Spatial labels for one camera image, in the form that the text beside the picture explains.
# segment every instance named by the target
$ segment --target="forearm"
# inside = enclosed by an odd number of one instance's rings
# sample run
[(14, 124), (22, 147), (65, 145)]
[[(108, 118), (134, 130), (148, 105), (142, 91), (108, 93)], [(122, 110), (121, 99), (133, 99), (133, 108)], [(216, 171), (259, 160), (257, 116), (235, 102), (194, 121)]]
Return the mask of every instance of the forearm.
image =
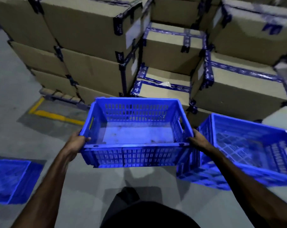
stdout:
[(66, 150), (62, 149), (12, 228), (54, 227), (69, 158)]
[(255, 227), (287, 227), (287, 203), (245, 174), (213, 146), (204, 151), (219, 168)]

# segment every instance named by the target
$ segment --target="gray floor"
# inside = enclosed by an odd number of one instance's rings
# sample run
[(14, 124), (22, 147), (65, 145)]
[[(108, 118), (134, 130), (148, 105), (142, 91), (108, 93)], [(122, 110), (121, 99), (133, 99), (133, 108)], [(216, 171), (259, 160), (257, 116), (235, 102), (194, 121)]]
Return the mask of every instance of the gray floor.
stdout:
[[(40, 97), (40, 85), (6, 40), (0, 31), (0, 156), (46, 160), (39, 185), (66, 139), (79, 126), (27, 114)], [(66, 105), (46, 103), (41, 107), (78, 120), (85, 117), (75, 109), (66, 110)], [(287, 129), (287, 107), (264, 123)], [(252, 227), (232, 192), (178, 180), (174, 167), (93, 169), (81, 156), (67, 171), (56, 227), (98, 227), (115, 194), (126, 185), (137, 188), (143, 199), (183, 211), (202, 228)], [(287, 201), (287, 187), (271, 190)], [(9, 227), (23, 207), (0, 205), (0, 227)]]

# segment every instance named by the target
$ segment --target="wooden pallet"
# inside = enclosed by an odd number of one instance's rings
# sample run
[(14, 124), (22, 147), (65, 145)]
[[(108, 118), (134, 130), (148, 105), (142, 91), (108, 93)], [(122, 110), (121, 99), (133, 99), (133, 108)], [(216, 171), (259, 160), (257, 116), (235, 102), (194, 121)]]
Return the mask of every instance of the wooden pallet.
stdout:
[(84, 104), (80, 98), (78, 97), (73, 97), (70, 95), (65, 95), (59, 91), (53, 91), (50, 89), (46, 89), (46, 88), (42, 88), (39, 90), (39, 93), (46, 99), (49, 101), (63, 101), (63, 102), (67, 102), (67, 103), (71, 103), (73, 105), (75, 105), (77, 108), (82, 109), (82, 110), (89, 110), (90, 106)]

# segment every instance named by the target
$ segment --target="yellow floor marking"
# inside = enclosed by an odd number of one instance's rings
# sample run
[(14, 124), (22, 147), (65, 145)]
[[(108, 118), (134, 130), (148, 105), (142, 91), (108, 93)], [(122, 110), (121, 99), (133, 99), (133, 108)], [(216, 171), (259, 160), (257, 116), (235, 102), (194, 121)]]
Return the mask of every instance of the yellow floor marking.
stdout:
[(83, 122), (83, 121), (67, 118), (65, 116), (53, 114), (53, 113), (50, 113), (50, 112), (47, 112), (44, 110), (37, 110), (37, 111), (33, 112), (33, 114), (41, 116), (41, 117), (45, 117), (45, 118), (49, 118), (49, 119), (53, 119), (53, 120), (59, 120), (59, 121), (63, 121), (63, 122), (69, 122), (69, 123), (73, 123), (73, 124), (77, 124), (77, 125), (81, 125), (81, 126), (83, 126), (85, 124), (85, 122)]
[(36, 109), (41, 105), (41, 103), (44, 101), (44, 98), (41, 97), (39, 101), (29, 110), (29, 114), (32, 114), (36, 111)]

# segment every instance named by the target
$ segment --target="blue crate on floor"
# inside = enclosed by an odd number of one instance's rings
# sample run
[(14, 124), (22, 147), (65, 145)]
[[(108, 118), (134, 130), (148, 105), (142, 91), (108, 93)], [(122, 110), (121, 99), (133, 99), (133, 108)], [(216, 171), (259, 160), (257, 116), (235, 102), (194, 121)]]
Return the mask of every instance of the blue crate on floor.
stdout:
[(42, 169), (31, 161), (0, 160), (0, 204), (26, 203)]
[[(199, 131), (249, 176), (271, 186), (287, 186), (287, 131), (224, 115), (211, 114)], [(214, 162), (202, 152), (189, 154), (177, 166), (177, 177), (230, 190)]]
[(178, 99), (96, 98), (80, 135), (92, 138), (81, 154), (97, 168), (173, 166), (194, 151)]

